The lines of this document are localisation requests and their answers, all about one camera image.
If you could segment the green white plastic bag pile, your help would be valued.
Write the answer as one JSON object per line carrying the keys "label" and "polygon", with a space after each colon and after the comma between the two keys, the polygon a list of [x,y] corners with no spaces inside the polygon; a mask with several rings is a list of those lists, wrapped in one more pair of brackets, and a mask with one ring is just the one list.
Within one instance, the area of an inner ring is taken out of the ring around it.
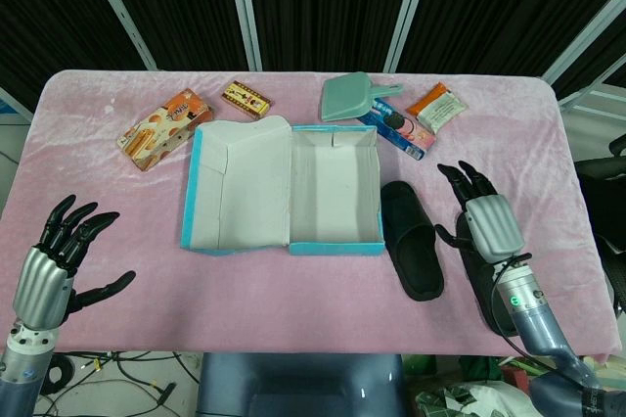
{"label": "green white plastic bag pile", "polygon": [[414,417],[542,417],[524,391],[506,383],[493,357],[462,356],[460,371],[410,387]]}

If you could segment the small yellow brown box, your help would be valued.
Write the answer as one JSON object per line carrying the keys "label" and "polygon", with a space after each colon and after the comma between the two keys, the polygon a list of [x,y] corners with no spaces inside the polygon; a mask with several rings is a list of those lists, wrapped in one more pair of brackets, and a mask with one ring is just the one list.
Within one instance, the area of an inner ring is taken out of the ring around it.
{"label": "small yellow brown box", "polygon": [[246,84],[234,80],[221,94],[223,100],[253,119],[265,117],[272,107],[272,100]]}

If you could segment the orange biscuit box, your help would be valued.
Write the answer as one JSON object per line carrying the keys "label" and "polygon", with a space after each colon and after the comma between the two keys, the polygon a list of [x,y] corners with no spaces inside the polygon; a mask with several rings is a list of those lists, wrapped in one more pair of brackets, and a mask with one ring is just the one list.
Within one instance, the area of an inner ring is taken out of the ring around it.
{"label": "orange biscuit box", "polygon": [[187,88],[132,125],[116,143],[140,170],[148,171],[213,117],[212,107]]}

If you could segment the blue-grey robot torso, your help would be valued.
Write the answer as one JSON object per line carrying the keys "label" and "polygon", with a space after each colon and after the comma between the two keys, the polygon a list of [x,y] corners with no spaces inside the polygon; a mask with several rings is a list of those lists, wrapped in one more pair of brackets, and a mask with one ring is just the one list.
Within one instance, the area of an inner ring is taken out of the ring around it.
{"label": "blue-grey robot torso", "polygon": [[401,356],[207,352],[195,417],[408,417]]}

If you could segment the blue cookie box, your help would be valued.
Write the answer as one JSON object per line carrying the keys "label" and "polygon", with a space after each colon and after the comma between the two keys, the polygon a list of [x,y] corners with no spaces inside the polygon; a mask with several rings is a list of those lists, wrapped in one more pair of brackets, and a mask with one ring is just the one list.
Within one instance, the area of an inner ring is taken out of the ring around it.
{"label": "blue cookie box", "polygon": [[370,110],[357,119],[375,127],[379,136],[416,161],[421,160],[435,142],[430,131],[399,113],[383,98],[376,98]]}

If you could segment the black slipper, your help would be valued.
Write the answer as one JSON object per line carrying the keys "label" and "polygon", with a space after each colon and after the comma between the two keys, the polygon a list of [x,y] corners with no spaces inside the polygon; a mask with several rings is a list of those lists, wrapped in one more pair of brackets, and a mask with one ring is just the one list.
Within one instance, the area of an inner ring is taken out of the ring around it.
{"label": "black slipper", "polygon": [[496,335],[504,333],[506,337],[516,337],[517,330],[498,291],[491,302],[491,289],[497,275],[494,265],[486,262],[473,247],[462,249],[460,253],[484,322]]}
{"label": "black slipper", "polygon": [[385,246],[405,294],[413,301],[438,298],[444,277],[435,230],[416,192],[404,181],[393,181],[380,195]]}

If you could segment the mint green plastic scoop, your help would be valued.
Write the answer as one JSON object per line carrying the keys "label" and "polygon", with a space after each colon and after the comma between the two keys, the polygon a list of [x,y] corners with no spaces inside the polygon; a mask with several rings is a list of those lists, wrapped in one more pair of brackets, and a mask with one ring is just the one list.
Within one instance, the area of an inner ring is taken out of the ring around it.
{"label": "mint green plastic scoop", "polygon": [[375,85],[362,71],[343,74],[324,82],[321,120],[337,121],[367,114],[377,98],[400,95],[402,84]]}

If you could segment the white partition frame post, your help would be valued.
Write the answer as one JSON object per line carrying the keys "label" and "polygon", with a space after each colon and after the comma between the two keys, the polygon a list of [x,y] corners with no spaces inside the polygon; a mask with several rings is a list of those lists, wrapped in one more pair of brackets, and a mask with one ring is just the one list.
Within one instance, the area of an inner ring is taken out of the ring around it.
{"label": "white partition frame post", "polygon": [[235,5],[248,69],[250,71],[263,71],[253,0],[235,0]]}
{"label": "white partition frame post", "polygon": [[396,73],[420,0],[402,0],[382,71]]}
{"label": "white partition frame post", "polygon": [[158,70],[157,63],[123,0],[107,0],[147,70]]}
{"label": "white partition frame post", "polygon": [[542,79],[552,85],[583,55],[583,53],[626,12],[626,6],[615,10],[599,11],[581,32],[542,74]]}

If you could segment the teal cardboard shoe box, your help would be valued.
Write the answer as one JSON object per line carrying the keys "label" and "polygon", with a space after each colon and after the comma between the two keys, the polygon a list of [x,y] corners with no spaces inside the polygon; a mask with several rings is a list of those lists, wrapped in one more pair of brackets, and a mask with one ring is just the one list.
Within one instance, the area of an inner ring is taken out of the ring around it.
{"label": "teal cardboard shoe box", "polygon": [[380,255],[378,134],[367,125],[216,120],[195,132],[180,245],[206,255]]}

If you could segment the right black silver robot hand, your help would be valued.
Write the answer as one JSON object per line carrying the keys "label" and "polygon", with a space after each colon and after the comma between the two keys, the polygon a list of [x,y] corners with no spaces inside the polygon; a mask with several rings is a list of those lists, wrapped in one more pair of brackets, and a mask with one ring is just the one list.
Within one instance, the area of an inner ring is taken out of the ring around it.
{"label": "right black silver robot hand", "polygon": [[439,163],[462,209],[470,237],[453,236],[443,225],[435,224],[439,238],[449,247],[476,252],[484,261],[496,264],[521,254],[525,242],[508,200],[491,181],[471,164],[459,161],[459,168]]}

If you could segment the orange white snack packet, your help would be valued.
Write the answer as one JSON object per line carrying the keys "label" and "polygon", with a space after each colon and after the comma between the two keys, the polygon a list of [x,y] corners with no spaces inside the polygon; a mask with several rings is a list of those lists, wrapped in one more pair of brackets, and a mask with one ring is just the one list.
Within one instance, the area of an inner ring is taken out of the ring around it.
{"label": "orange white snack packet", "polygon": [[408,107],[406,112],[421,126],[436,134],[467,108],[445,84],[438,82],[424,97]]}

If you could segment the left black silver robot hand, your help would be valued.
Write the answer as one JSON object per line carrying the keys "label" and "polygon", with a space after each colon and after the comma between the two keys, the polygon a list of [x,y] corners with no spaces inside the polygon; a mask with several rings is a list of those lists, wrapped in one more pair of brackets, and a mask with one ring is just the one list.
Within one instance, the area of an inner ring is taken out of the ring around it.
{"label": "left black silver robot hand", "polygon": [[83,293],[74,289],[90,245],[119,218],[117,211],[96,213],[95,202],[72,209],[75,201],[71,194],[51,210],[38,242],[24,259],[13,309],[30,330],[56,329],[75,312],[117,295],[136,277],[128,270],[103,287]]}

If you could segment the pink velvet tablecloth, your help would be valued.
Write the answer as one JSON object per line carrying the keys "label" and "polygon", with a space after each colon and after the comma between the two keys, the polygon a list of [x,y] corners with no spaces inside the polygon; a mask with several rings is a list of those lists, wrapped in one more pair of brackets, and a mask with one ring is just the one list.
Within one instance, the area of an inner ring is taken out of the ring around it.
{"label": "pink velvet tablecloth", "polygon": [[[73,314],[61,350],[265,350],[500,355],[457,251],[438,244],[442,295],[404,293],[388,255],[300,256],[262,249],[210,256],[180,246],[189,145],[140,171],[117,137],[179,91],[224,119],[235,75],[210,71],[64,70],[45,84],[0,217],[0,349],[14,321],[22,262],[51,209],[75,195],[117,211],[90,246],[75,287],[131,285]],[[379,143],[383,181],[404,180],[429,218],[453,226],[459,205],[440,164],[467,161],[507,197],[531,265],[572,347],[617,353],[621,342],[552,87],[536,77],[446,75],[467,109],[421,161]]]}

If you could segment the black office chair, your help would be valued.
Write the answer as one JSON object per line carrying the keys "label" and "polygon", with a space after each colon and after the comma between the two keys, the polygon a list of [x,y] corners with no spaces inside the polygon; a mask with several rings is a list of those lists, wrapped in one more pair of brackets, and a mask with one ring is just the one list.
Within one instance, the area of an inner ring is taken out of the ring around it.
{"label": "black office chair", "polygon": [[610,157],[574,166],[619,318],[626,314],[626,133],[611,141],[608,149]]}

